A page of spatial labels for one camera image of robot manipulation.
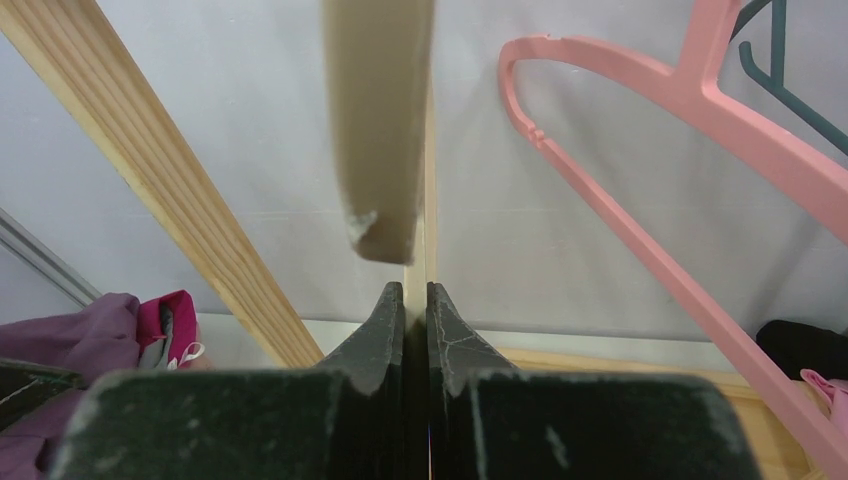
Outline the blue-grey plastic hanger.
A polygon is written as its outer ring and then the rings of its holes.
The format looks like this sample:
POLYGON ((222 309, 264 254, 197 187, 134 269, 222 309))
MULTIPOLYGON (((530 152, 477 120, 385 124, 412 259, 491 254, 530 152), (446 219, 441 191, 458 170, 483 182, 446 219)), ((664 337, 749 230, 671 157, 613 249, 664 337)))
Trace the blue-grey plastic hanger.
POLYGON ((845 1, 743 1, 728 59, 776 123, 847 161, 845 1))

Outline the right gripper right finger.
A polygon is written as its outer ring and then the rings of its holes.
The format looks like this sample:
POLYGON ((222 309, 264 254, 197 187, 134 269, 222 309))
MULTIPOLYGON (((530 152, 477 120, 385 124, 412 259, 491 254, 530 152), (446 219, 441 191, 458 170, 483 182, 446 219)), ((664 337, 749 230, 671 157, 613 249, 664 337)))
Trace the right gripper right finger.
POLYGON ((729 401, 690 375, 517 367, 428 287, 437 479, 757 479, 729 401))

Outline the purple pleated skirt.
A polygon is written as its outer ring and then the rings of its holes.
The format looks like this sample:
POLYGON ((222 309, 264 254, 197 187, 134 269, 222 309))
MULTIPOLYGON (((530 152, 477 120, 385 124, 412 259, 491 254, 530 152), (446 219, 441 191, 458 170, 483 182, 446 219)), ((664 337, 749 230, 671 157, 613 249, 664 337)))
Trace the purple pleated skirt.
MULTIPOLYGON (((79 373, 90 384, 118 369, 138 366, 139 300, 109 293, 67 315, 1 327, 1 356, 79 373)), ((44 479, 83 393, 71 390, 1 433, 1 477, 44 479)))

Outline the beige wooden hanger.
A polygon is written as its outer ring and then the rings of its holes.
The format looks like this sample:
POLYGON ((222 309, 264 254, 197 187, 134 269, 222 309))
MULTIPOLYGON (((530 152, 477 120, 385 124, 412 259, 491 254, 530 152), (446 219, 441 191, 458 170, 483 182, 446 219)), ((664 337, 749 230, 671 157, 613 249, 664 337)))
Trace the beige wooden hanger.
POLYGON ((410 265, 420 237, 435 4, 324 1, 321 10, 348 241, 365 260, 410 265))

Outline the pink plastic hanger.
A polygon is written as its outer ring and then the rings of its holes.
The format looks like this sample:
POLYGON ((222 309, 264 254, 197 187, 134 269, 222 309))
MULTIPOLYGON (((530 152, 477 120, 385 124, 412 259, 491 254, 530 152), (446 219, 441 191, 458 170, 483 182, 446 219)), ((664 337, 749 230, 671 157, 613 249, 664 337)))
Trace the pink plastic hanger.
MULTIPOLYGON (((656 239, 747 331, 771 319, 847 324, 847 249, 742 161, 635 93, 581 67, 522 61, 522 103, 547 137, 656 239)), ((672 296, 541 157, 515 170, 538 225, 501 315, 531 329, 692 340, 672 296)))

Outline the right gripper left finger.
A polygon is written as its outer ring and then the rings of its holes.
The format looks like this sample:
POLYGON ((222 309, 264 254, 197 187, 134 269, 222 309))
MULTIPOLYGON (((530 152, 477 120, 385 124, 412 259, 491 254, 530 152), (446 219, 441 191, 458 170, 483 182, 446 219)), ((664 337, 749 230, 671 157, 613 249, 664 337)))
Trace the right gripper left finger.
POLYGON ((400 479, 403 291, 305 369, 124 371, 73 415, 53 479, 400 479))

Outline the magenta skirt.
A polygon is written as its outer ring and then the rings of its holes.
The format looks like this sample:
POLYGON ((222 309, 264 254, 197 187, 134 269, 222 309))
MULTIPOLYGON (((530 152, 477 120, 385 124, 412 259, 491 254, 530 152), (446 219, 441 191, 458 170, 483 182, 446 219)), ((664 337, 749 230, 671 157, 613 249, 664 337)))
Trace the magenta skirt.
POLYGON ((191 295, 179 290, 140 305, 136 340, 141 369, 191 367, 205 354, 191 295))

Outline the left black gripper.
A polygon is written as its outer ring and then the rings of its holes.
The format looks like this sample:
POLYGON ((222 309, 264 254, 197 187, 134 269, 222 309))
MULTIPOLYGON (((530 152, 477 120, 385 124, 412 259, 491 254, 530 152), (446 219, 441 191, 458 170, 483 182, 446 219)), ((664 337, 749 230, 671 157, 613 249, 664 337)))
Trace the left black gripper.
POLYGON ((87 388, 83 376, 67 369, 1 359, 1 430, 69 390, 87 388))

